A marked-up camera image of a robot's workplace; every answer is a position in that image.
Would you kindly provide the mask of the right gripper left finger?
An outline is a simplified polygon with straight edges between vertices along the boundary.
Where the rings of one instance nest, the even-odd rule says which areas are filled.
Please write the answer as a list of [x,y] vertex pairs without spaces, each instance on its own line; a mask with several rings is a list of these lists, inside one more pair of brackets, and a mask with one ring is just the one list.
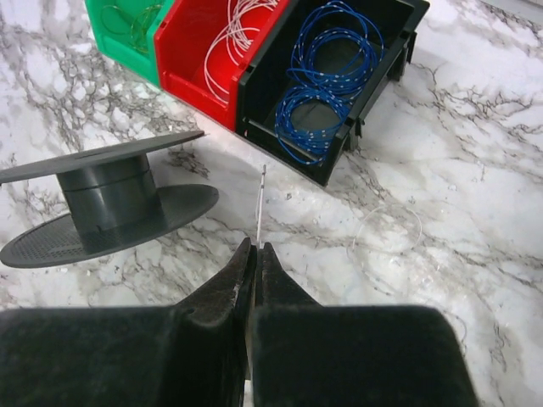
[[256,247],[166,306],[9,309],[4,406],[239,406]]

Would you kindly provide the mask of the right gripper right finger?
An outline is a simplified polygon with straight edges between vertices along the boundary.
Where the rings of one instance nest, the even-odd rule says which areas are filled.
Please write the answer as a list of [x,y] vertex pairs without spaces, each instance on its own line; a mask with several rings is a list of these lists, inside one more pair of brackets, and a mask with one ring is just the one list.
[[259,252],[252,327],[257,406],[474,406],[447,319],[420,305],[323,306]]

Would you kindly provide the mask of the black spool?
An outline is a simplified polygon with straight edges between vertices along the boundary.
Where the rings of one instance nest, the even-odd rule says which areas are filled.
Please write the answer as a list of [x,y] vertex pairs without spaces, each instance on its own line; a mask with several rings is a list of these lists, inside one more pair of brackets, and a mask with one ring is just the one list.
[[44,268],[112,254],[177,230],[212,209],[216,188],[157,187],[148,153],[190,142],[203,131],[145,138],[2,170],[1,182],[57,177],[69,212],[7,243],[4,265]]

